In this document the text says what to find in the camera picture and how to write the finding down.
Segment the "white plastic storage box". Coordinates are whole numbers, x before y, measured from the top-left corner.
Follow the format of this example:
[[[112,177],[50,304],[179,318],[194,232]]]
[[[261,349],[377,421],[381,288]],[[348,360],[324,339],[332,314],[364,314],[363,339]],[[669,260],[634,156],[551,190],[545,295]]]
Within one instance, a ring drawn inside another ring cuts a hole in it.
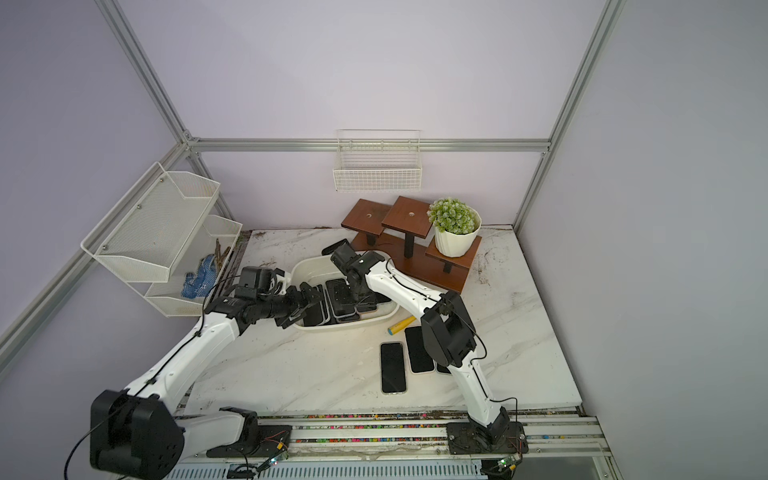
[[[303,332],[330,333],[367,327],[392,319],[399,309],[394,301],[376,293],[356,300],[346,277],[330,256],[302,260],[293,268],[290,285],[300,287],[304,283],[319,287],[323,300],[294,324]]]

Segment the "pink case phone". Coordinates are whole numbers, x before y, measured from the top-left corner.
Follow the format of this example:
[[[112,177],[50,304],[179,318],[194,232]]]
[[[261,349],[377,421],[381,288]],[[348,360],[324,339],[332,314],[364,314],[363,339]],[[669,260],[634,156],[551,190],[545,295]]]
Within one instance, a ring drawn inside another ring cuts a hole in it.
[[[381,389],[384,394],[404,393],[407,388],[403,344],[380,345]]]

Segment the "light blue case phone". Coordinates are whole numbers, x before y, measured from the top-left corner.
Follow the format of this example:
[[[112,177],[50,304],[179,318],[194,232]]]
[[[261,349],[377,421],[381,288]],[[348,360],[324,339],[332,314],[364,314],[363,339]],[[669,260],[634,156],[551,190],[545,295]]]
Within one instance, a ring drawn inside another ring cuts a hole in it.
[[[435,363],[425,348],[422,328],[406,328],[405,338],[411,372],[414,374],[422,374],[434,371]]]

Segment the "clear case phone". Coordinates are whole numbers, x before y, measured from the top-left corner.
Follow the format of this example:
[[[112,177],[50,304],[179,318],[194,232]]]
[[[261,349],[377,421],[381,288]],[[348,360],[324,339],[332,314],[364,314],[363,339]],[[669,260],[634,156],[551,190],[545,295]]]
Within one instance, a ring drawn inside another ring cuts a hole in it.
[[[360,319],[354,308],[350,287],[342,278],[328,280],[325,283],[332,317],[337,323],[349,323]]]

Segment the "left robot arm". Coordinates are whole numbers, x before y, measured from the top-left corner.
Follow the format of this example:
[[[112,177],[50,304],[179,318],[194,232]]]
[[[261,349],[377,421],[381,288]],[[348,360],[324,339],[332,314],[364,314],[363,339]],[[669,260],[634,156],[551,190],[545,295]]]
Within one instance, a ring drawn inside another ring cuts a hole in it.
[[[276,450],[278,441],[261,433],[253,411],[225,407],[191,417],[174,412],[208,365],[250,326],[272,319],[286,328],[323,300],[322,291],[307,283],[226,289],[157,364],[124,389],[105,390],[93,401],[86,436],[91,466],[135,479],[163,479],[179,461],[196,454],[246,458]]]

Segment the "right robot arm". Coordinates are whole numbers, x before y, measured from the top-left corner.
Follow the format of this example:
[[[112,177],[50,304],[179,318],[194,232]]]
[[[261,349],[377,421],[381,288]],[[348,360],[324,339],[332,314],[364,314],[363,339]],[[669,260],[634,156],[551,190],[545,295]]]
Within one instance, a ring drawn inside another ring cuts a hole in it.
[[[398,271],[381,254],[336,252],[332,262],[355,293],[388,297],[420,321],[424,348],[435,363],[447,368],[467,406],[470,423],[487,443],[505,436],[508,411],[491,395],[476,352],[476,330],[460,294],[441,293]]]

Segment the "white case phone front-left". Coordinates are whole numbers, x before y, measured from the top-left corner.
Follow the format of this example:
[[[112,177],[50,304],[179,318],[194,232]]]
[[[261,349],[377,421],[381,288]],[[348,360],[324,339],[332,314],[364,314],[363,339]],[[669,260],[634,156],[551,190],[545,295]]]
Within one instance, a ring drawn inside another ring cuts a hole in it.
[[[324,287],[322,285],[311,286],[307,282],[303,282],[300,284],[300,289],[307,300],[302,326],[314,328],[327,324],[330,321],[330,311]]]

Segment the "blue yellow garden rake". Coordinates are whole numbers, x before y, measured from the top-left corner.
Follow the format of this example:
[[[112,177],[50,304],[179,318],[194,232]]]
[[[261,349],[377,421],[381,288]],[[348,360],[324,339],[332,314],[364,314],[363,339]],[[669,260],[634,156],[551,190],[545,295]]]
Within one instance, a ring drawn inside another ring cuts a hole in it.
[[[387,329],[387,332],[389,335],[394,336],[398,334],[399,332],[405,330],[407,327],[409,327],[412,323],[416,321],[416,318],[414,316],[409,316],[408,318],[405,318],[398,322],[395,325],[390,326]]]

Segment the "black plastic scoop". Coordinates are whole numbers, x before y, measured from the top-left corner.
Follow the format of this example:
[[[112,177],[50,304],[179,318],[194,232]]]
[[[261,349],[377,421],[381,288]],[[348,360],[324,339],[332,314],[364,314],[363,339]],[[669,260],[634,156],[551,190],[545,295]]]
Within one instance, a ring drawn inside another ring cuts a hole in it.
[[[348,245],[348,244],[349,244],[349,241],[347,239],[342,239],[340,241],[337,241],[337,242],[335,242],[335,243],[333,243],[333,244],[323,248],[322,251],[321,251],[321,255],[322,256],[332,255],[337,249],[339,249],[340,247],[342,247],[344,245]]]

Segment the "brown wooden tiered stand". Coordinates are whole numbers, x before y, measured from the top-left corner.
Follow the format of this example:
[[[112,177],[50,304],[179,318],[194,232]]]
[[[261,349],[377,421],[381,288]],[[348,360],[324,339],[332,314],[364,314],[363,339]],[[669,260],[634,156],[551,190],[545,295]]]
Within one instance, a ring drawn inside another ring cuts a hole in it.
[[[434,286],[461,292],[466,284],[482,237],[474,236],[467,252],[459,257],[443,254],[437,241],[428,245],[432,229],[423,201],[400,196],[392,205],[360,199],[352,207],[341,226],[356,236],[351,241],[358,251],[378,250],[386,253],[403,273]]]

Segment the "blue cloth in shelf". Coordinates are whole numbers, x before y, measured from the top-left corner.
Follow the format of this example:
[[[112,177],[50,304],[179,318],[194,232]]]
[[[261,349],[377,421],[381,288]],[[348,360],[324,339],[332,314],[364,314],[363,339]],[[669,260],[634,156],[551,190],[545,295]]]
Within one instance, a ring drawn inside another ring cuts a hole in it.
[[[186,299],[207,297],[216,283],[217,275],[215,255],[209,254],[199,262],[195,272],[185,274],[181,296]]]

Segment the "white pot green plant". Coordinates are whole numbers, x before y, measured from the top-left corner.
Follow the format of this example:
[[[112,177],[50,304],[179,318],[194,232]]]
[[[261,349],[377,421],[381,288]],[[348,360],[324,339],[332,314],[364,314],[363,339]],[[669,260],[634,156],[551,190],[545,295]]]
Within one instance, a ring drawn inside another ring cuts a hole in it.
[[[481,217],[474,208],[454,198],[434,201],[427,214],[436,230],[436,247],[449,258],[465,255],[482,225]]]

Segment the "white mesh two-tier shelf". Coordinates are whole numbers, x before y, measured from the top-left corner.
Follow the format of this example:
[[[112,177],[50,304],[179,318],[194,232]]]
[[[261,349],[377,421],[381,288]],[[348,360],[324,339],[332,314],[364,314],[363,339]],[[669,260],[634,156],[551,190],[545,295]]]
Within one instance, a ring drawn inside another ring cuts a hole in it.
[[[242,224],[214,213],[220,184],[152,165],[81,242],[81,249],[166,317],[198,316],[203,298],[186,299],[187,272],[215,255],[218,275]]]

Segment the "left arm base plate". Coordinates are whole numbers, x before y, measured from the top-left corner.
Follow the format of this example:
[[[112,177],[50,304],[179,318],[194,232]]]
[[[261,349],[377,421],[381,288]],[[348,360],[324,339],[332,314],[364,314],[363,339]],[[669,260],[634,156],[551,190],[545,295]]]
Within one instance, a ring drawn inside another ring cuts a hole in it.
[[[276,457],[288,449],[291,433],[290,425],[251,425],[237,441],[210,449],[206,452],[206,456],[208,458]]]

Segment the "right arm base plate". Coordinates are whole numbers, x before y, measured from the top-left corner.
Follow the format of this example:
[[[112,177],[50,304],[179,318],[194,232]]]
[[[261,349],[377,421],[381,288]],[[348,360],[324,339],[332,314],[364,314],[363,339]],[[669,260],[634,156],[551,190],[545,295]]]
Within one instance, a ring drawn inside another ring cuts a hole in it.
[[[446,434],[452,455],[526,455],[529,452],[527,434],[520,422],[510,422],[496,436],[471,422],[451,422],[446,425]]]

